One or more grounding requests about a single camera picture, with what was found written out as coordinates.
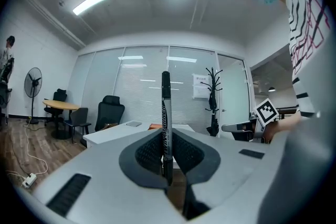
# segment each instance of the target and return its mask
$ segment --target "black marker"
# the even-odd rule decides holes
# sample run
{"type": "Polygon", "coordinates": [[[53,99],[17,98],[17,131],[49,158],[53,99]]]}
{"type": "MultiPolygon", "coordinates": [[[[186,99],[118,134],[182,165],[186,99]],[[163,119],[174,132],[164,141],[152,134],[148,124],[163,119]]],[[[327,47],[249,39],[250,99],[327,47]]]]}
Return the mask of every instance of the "black marker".
{"type": "Polygon", "coordinates": [[[173,127],[172,97],[170,93],[170,74],[162,73],[162,141],[163,141],[163,174],[171,185],[173,181],[173,127]]]}

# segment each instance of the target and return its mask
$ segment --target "power strip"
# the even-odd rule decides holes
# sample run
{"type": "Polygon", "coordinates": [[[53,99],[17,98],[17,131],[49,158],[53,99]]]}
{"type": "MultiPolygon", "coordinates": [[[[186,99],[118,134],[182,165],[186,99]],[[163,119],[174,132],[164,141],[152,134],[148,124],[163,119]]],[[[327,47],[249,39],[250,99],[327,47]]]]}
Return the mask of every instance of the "power strip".
{"type": "Polygon", "coordinates": [[[31,173],[29,176],[27,176],[25,181],[23,181],[22,185],[25,188],[30,188],[32,186],[32,184],[35,182],[35,180],[36,180],[36,175],[31,173]]]}

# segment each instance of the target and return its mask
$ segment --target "white desk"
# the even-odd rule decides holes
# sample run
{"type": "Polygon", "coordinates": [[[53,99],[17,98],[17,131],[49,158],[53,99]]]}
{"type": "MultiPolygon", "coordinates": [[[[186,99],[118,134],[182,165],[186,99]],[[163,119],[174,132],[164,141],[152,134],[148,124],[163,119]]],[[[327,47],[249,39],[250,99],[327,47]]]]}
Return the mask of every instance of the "white desk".
{"type": "MultiPolygon", "coordinates": [[[[114,127],[111,127],[111,128],[108,128],[108,129],[105,129],[105,130],[102,130],[96,133],[84,135],[83,139],[86,140],[87,148],[90,148],[93,145],[98,145],[98,144],[101,144],[107,141],[111,141],[111,140],[115,140],[115,139],[118,139],[124,136],[131,135],[131,134],[147,131],[149,127],[151,126],[151,124],[153,124],[153,122],[141,122],[142,123],[141,125],[137,127],[132,127],[132,126],[126,125],[129,122],[132,122],[132,121],[128,121],[128,122],[119,124],[117,126],[114,126],[114,127]]],[[[173,128],[185,129],[185,130],[194,132],[194,130],[189,125],[186,125],[186,124],[173,124],[173,128]]],[[[179,168],[175,159],[173,161],[173,167],[176,169],[179,168]]]]}

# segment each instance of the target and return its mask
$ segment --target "baseboard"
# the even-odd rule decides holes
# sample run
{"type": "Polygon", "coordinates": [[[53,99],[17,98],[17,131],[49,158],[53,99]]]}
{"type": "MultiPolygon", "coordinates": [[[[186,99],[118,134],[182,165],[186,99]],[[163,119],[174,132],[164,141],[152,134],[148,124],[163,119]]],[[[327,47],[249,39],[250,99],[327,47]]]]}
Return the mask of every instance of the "baseboard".
{"type": "MultiPolygon", "coordinates": [[[[11,115],[11,114],[9,114],[8,117],[12,118],[12,119],[27,119],[30,116],[11,115]]],[[[46,120],[46,119],[48,119],[48,117],[34,117],[34,118],[37,119],[37,120],[46,120]]]]}

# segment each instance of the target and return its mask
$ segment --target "coat rack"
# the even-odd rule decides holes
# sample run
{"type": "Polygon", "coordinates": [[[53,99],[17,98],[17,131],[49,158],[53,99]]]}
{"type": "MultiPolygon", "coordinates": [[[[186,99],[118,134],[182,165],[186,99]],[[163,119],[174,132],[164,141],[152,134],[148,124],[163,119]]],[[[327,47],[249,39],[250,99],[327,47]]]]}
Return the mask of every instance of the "coat rack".
{"type": "Polygon", "coordinates": [[[207,131],[209,132],[209,134],[211,136],[216,136],[217,133],[219,132],[218,120],[216,119],[216,113],[219,109],[217,109],[215,92],[223,89],[223,88],[221,88],[219,90],[216,89],[216,87],[218,85],[220,85],[220,83],[217,84],[220,77],[218,77],[217,80],[216,80],[216,76],[219,73],[221,73],[223,70],[217,72],[216,74],[214,74],[214,68],[213,67],[211,67],[211,72],[207,68],[206,68],[206,70],[209,72],[209,76],[211,76],[211,79],[212,79],[212,86],[210,86],[209,84],[201,82],[201,84],[205,84],[205,85],[209,86],[208,89],[210,90],[210,98],[209,98],[210,109],[205,109],[205,110],[212,111],[212,116],[211,116],[211,126],[207,128],[207,131]]]}

